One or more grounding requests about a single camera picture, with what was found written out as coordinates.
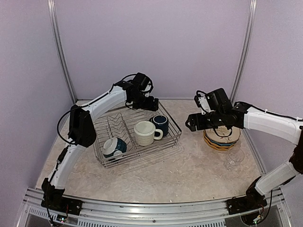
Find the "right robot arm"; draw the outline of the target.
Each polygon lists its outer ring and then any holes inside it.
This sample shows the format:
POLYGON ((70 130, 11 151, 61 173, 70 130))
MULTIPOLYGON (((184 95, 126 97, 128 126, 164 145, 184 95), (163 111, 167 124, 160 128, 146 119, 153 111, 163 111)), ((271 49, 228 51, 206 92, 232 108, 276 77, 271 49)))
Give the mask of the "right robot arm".
POLYGON ((196 91, 194 97, 200 113, 190 114, 185 125, 191 131, 217 129, 225 126, 264 132, 283 138, 295 145, 290 159, 268 174, 256 179, 246 190, 242 206, 252 210, 257 205, 266 205, 265 195, 303 173, 303 120, 267 110, 262 110, 243 101, 231 103, 223 88, 205 93, 196 91))

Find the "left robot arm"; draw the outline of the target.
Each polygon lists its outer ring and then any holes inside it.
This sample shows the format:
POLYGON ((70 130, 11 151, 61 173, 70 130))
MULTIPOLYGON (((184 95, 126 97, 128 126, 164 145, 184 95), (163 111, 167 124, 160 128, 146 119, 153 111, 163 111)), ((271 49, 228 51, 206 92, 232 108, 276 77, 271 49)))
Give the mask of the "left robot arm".
POLYGON ((45 207, 62 210, 66 206, 63 193, 69 174, 82 152, 97 138, 94 121, 120 103, 133 104, 135 109, 158 110, 159 100, 150 95, 152 90, 152 80, 138 72, 125 76, 92 101, 82 106, 71 107, 67 112, 70 121, 66 146, 59 155, 54 169, 42 183, 45 207))

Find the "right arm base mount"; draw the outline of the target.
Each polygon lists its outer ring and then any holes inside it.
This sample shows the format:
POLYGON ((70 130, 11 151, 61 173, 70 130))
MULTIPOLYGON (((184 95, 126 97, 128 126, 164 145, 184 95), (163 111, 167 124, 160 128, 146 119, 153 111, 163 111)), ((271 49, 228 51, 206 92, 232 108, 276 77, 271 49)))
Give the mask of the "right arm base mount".
POLYGON ((226 201, 226 206, 229 215, 233 215, 265 207, 267 206, 267 201, 265 198, 255 201, 248 199, 246 196, 232 197, 226 201))

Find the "yellow dotted plate front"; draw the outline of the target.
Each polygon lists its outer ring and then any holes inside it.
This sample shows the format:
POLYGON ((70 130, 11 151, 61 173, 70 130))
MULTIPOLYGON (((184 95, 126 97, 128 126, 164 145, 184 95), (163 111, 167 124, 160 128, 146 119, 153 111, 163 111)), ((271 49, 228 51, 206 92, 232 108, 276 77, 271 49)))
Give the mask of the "yellow dotted plate front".
POLYGON ((205 143, 206 143, 209 147, 211 147, 212 149, 215 149, 215 150, 218 150, 218 151, 228 151, 228 150, 230 150, 230 149, 232 149, 232 148, 235 147, 234 144, 231 145, 231 146, 217 146, 217 145, 214 145, 214 144, 209 143, 208 141, 205 141, 205 143))

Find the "blue dotted plate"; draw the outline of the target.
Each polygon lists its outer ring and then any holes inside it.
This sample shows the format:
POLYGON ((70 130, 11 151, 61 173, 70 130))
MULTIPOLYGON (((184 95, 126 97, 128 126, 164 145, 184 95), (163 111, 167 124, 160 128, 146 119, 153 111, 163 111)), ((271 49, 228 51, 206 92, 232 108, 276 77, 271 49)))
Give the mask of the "blue dotted plate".
POLYGON ((207 138, 211 143, 214 143, 214 144, 219 145, 219 146, 231 146, 231 145, 237 143, 237 141, 231 142, 231 143, 227 143, 227 142, 216 142, 216 141, 214 141, 214 140, 211 140, 206 134, 204 134, 204 137, 207 138))

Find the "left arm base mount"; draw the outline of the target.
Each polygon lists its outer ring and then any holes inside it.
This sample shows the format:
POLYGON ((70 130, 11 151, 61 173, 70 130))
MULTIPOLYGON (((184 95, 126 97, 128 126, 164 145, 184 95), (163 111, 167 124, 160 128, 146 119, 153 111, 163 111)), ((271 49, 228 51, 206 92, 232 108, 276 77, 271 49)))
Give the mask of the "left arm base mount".
POLYGON ((83 201, 67 197, 61 197, 57 202, 46 201, 46 199, 41 202, 41 206, 44 208, 76 216, 80 215, 82 205, 83 201))

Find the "beige patterned plate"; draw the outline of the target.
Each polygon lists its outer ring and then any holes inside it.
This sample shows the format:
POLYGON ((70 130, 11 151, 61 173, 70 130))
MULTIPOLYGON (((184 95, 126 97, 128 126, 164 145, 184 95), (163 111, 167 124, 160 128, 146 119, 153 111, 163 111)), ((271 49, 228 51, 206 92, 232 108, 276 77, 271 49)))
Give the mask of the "beige patterned plate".
POLYGON ((225 126, 219 126, 217 129, 207 129, 205 134, 216 142, 235 142, 238 141, 241 135, 239 128, 232 127, 228 130, 225 126))

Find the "dark blue mug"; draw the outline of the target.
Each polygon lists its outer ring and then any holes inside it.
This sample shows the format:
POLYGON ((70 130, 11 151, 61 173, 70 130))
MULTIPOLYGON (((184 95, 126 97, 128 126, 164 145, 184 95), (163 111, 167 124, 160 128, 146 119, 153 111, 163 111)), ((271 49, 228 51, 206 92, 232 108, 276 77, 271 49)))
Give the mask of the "dark blue mug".
POLYGON ((169 132, 169 120, 167 116, 159 114, 151 117, 149 119, 150 122, 152 122, 156 129, 160 129, 163 132, 163 137, 166 137, 169 132))

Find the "clear drinking glass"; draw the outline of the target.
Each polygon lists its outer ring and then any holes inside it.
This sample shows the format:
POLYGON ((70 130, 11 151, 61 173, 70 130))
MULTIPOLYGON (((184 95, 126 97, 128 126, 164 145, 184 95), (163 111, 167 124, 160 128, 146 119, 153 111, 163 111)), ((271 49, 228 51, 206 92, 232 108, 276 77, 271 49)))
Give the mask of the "clear drinking glass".
POLYGON ((226 156, 224 167, 227 170, 233 170, 241 164, 244 158, 245 154, 241 149, 232 149, 226 156))
POLYGON ((144 120, 149 121, 155 115, 156 115, 156 112, 145 110, 144 111, 144 120))

